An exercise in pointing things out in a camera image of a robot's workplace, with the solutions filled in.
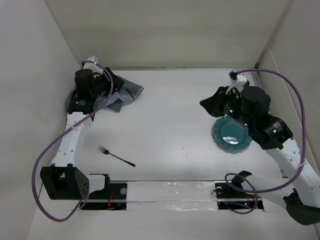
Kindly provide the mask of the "grey striped cloth placemat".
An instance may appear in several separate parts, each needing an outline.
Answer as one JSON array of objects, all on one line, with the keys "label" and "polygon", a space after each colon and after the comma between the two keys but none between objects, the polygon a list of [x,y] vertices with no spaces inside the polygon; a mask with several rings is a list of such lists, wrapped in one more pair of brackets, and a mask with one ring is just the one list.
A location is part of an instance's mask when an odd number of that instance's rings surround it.
[{"label": "grey striped cloth placemat", "polygon": [[119,113],[122,107],[134,102],[134,100],[142,93],[144,87],[118,75],[115,75],[112,78],[114,87],[116,86],[116,83],[122,83],[122,86],[118,87],[117,91],[113,92],[104,107]]}]

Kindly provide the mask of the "teal ceramic plate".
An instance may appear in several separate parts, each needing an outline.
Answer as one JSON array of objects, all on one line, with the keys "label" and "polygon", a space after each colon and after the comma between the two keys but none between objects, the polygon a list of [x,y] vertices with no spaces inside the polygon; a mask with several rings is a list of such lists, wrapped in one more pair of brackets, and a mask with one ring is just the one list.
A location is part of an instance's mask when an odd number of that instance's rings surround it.
[{"label": "teal ceramic plate", "polygon": [[212,127],[212,136],[217,144],[228,151],[242,151],[252,142],[246,125],[230,116],[218,118]]}]

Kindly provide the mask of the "black fork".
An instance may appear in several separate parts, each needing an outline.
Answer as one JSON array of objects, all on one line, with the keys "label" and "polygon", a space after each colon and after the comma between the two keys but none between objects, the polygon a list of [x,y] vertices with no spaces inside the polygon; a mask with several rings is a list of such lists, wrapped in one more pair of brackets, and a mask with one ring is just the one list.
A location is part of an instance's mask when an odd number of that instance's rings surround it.
[{"label": "black fork", "polygon": [[110,155],[110,156],[112,156],[112,157],[114,157],[114,158],[117,158],[117,159],[121,160],[122,162],[124,162],[124,163],[132,166],[132,167],[136,167],[136,165],[135,165],[134,163],[132,163],[132,162],[130,162],[130,161],[127,161],[127,160],[125,160],[125,159],[123,159],[123,158],[121,158],[121,157],[119,157],[119,156],[111,153],[109,150],[107,150],[106,148],[104,148],[104,147],[102,147],[102,146],[100,146],[100,145],[98,146],[97,149],[98,149],[100,152],[102,152],[103,154],[105,154],[105,155]]}]

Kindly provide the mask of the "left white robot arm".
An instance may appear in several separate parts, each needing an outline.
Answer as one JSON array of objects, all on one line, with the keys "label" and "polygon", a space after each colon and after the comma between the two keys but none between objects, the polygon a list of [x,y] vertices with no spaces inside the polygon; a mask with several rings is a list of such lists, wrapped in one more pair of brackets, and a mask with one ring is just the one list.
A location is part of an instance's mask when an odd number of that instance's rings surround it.
[{"label": "left white robot arm", "polygon": [[49,166],[40,170],[40,178],[51,200],[84,200],[90,194],[90,177],[77,166],[86,135],[98,110],[117,101],[125,83],[92,56],[75,72],[75,88],[67,108],[65,133]]}]

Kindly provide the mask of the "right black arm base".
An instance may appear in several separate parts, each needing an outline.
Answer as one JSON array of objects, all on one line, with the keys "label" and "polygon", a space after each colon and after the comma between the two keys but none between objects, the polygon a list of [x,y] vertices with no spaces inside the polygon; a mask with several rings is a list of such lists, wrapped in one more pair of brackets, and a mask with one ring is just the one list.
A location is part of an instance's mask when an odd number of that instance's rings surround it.
[{"label": "right black arm base", "polygon": [[249,211],[251,209],[264,210],[263,201],[253,193],[237,191],[230,187],[225,180],[214,182],[211,195],[216,198],[218,210]]}]

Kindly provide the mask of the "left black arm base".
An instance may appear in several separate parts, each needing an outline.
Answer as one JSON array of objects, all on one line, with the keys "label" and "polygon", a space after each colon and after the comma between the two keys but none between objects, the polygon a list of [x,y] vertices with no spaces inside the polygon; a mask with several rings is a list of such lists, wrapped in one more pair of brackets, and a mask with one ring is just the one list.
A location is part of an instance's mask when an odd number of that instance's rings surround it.
[{"label": "left black arm base", "polygon": [[81,210],[107,210],[122,211],[127,209],[128,183],[112,181],[110,186],[97,190],[89,195],[87,202],[80,207]]}]

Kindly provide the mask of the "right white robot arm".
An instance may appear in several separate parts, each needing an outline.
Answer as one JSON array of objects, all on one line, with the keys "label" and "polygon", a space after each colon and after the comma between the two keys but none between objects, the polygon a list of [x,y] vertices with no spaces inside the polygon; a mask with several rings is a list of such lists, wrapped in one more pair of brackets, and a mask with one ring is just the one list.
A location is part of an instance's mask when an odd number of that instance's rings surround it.
[{"label": "right white robot arm", "polygon": [[251,213],[259,199],[267,199],[299,224],[309,226],[320,221],[320,177],[306,159],[306,145],[298,146],[292,131],[280,118],[270,114],[271,98],[257,86],[251,86],[245,70],[231,71],[229,86],[220,86],[215,94],[200,101],[200,105],[216,118],[215,139],[229,150],[242,148],[244,141],[235,139],[235,126],[243,131],[243,139],[256,142],[283,170],[288,181],[273,186],[260,181],[251,172],[227,173],[225,186],[216,188],[222,205],[237,213],[239,197],[252,197],[244,205]]}]

